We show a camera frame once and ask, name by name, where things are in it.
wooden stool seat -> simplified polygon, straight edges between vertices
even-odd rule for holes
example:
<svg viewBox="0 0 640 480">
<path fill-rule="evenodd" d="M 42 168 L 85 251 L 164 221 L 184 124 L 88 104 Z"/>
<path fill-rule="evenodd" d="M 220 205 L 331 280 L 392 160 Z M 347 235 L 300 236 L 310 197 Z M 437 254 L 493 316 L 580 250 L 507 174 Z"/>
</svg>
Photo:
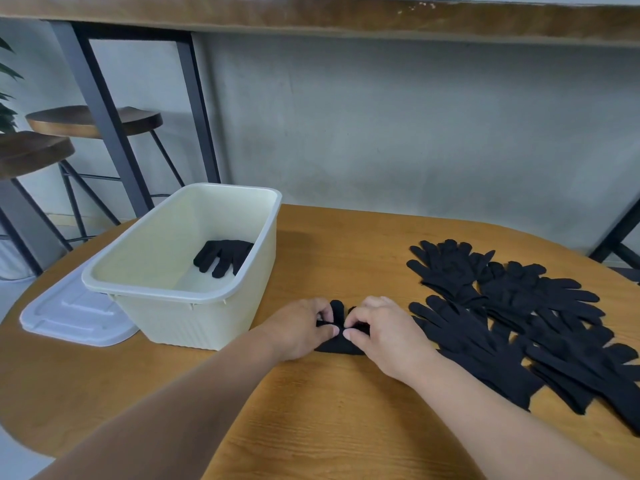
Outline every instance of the wooden stool seat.
<svg viewBox="0 0 640 480">
<path fill-rule="evenodd" d="M 68 137 L 32 131 L 0 135 L 0 180 L 21 177 L 73 155 Z"/>
<path fill-rule="evenodd" d="M 127 136 L 146 133 L 163 123 L 162 115 L 158 111 L 144 111 L 131 106 L 118 108 L 118 115 Z M 102 139 L 87 106 L 55 107 L 32 112 L 25 118 L 38 133 Z"/>
</svg>

white plastic lid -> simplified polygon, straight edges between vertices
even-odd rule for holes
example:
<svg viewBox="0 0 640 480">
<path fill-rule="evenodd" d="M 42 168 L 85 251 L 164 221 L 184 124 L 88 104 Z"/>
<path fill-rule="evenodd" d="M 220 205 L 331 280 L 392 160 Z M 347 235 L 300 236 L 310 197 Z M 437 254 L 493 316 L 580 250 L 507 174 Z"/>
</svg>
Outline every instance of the white plastic lid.
<svg viewBox="0 0 640 480">
<path fill-rule="evenodd" d="M 92 259 L 28 304 L 20 315 L 22 328 L 95 347 L 117 344 L 137 332 L 138 327 L 116 302 L 84 287 L 81 276 L 90 261 Z"/>
</svg>

black glove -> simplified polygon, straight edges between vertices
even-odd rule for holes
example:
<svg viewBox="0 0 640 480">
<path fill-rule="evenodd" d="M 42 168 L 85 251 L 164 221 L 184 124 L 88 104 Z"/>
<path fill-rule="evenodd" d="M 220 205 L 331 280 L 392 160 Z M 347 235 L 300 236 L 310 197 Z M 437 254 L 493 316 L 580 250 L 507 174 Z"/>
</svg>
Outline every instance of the black glove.
<svg viewBox="0 0 640 480">
<path fill-rule="evenodd" d="M 472 283 L 491 261 L 495 251 L 485 255 L 471 253 L 471 244 L 461 242 L 458 245 L 453 239 L 437 246 L 428 241 L 421 241 L 420 245 L 421 248 L 411 246 L 410 249 L 424 264 L 412 259 L 406 265 L 422 278 L 423 285 L 465 306 L 482 299 Z"/>
<path fill-rule="evenodd" d="M 440 353 L 466 369 L 517 406 L 529 410 L 531 396 L 544 385 L 521 362 L 530 344 L 524 336 L 503 342 L 487 329 L 483 318 L 437 296 L 427 305 L 409 304 L 414 320 L 427 337 L 440 345 Z"/>
<path fill-rule="evenodd" d="M 583 328 L 580 320 L 602 324 L 604 312 L 583 303 L 599 301 L 597 295 L 578 289 L 580 283 L 571 279 L 540 277 L 546 272 L 539 264 L 522 266 L 511 261 L 505 268 L 490 263 L 478 278 L 480 291 L 487 297 L 483 306 L 490 316 L 519 333 L 526 333 L 533 312 L 558 333 L 579 331 Z"/>
<path fill-rule="evenodd" d="M 352 342 L 344 338 L 342 332 L 344 331 L 344 305 L 340 300 L 334 299 L 331 302 L 331 309 L 333 311 L 333 324 L 336 325 L 340 332 L 334 338 L 327 340 L 320 344 L 316 351 L 329 352 L 334 354 L 349 354 L 349 355 L 364 355 L 364 352 L 357 348 Z M 322 320 L 316 320 L 316 326 L 327 325 L 328 322 Z M 366 323 L 356 323 L 353 328 L 363 331 L 367 335 L 369 334 L 369 325 Z"/>
<path fill-rule="evenodd" d="M 584 337 L 552 335 L 539 329 L 533 329 L 531 335 L 540 347 L 528 346 L 526 354 L 536 362 L 534 368 L 538 373 L 542 370 L 541 375 L 561 391 L 561 397 L 569 398 L 567 404 L 572 409 L 580 412 L 586 408 L 586 398 L 572 388 L 567 379 L 606 399 L 635 434 L 640 435 L 640 388 L 633 380 L 637 378 L 637 368 L 620 365 L 620 360 L 631 356 L 626 346 L 615 346 L 612 351 L 608 349 L 613 346 L 598 346 L 597 340 L 602 339 L 597 337 L 585 340 Z M 549 378 L 548 371 L 556 375 Z"/>
<path fill-rule="evenodd" d="M 193 264 L 199 268 L 201 273 L 206 273 L 213 261 L 219 257 L 220 261 L 211 275 L 214 278 L 222 278 L 232 264 L 235 275 L 240 271 L 252 247 L 253 244 L 246 241 L 207 241 L 193 259 Z"/>
</svg>

bar stool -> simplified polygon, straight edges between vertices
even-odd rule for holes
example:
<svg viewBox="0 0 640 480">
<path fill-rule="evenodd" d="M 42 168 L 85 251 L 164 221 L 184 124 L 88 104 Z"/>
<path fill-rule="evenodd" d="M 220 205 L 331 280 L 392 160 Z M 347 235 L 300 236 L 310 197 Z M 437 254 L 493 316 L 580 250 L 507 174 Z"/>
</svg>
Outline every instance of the bar stool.
<svg viewBox="0 0 640 480">
<path fill-rule="evenodd" d="M 0 180 L 11 181 L 29 206 L 34 209 L 38 217 L 43 220 L 44 224 L 46 224 L 50 231 L 56 236 L 57 240 L 59 240 L 68 251 L 73 249 L 71 247 L 72 242 L 85 241 L 87 238 L 93 236 L 86 236 L 86 233 L 84 233 L 77 238 L 64 238 L 27 190 L 20 184 L 17 177 L 27 175 L 28 173 L 48 167 L 49 165 L 58 164 L 75 179 L 80 188 L 89 195 L 92 201 L 105 213 L 111 222 L 119 225 L 120 221 L 111 213 L 98 195 L 91 190 L 91 187 L 84 182 L 68 161 L 65 160 L 73 155 L 75 151 L 68 137 L 48 136 L 32 131 L 20 131 L 18 133 L 0 135 Z M 30 268 L 36 274 L 42 273 L 40 265 L 1 207 L 0 225 L 4 227 L 7 233 L 6 235 L 0 235 L 0 239 L 12 241 Z"/>
<path fill-rule="evenodd" d="M 149 132 L 154 139 L 156 146 L 162 153 L 164 160 L 171 169 L 171 172 L 178 184 L 183 187 L 182 181 L 178 170 L 176 170 L 169 154 L 164 149 L 164 145 L 160 142 L 160 138 L 156 135 L 155 129 L 162 126 L 162 115 L 158 111 L 144 111 L 135 107 L 126 106 L 118 108 L 118 115 L 122 122 L 124 132 L 127 136 L 133 136 L 141 133 Z M 102 139 L 100 131 L 98 130 L 91 112 L 87 106 L 62 106 L 52 109 L 45 109 L 44 111 L 37 111 L 27 114 L 25 119 L 31 126 L 31 128 L 37 133 L 52 135 L 52 136 L 64 136 L 64 137 L 78 137 L 78 138 L 92 138 Z M 93 178 L 96 180 L 110 180 L 112 182 L 120 182 L 119 177 L 107 177 L 105 175 L 93 175 L 91 173 L 78 173 L 71 168 L 68 162 L 60 165 L 60 173 L 65 183 L 65 189 L 71 202 L 71 207 L 76 218 L 76 224 L 80 229 L 80 234 L 84 240 L 88 240 L 90 236 L 87 236 L 80 211 L 76 203 L 76 197 L 74 195 L 73 188 L 69 177 L 80 184 L 84 178 Z M 151 197 L 169 197 L 170 194 L 152 194 Z"/>
</svg>

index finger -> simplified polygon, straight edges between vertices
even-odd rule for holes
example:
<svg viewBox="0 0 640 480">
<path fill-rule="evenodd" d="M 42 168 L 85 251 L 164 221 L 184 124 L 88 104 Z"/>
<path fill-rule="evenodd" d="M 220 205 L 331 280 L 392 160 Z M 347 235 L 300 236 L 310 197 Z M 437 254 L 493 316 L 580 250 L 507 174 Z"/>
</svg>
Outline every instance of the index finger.
<svg viewBox="0 0 640 480">
<path fill-rule="evenodd" d="M 344 321 L 344 327 L 349 328 L 357 322 L 371 324 L 373 318 L 373 308 L 368 306 L 356 306 Z"/>
<path fill-rule="evenodd" d="M 333 323 L 333 310 L 327 298 L 318 297 L 310 301 L 316 315 L 320 314 L 323 321 Z"/>
</svg>

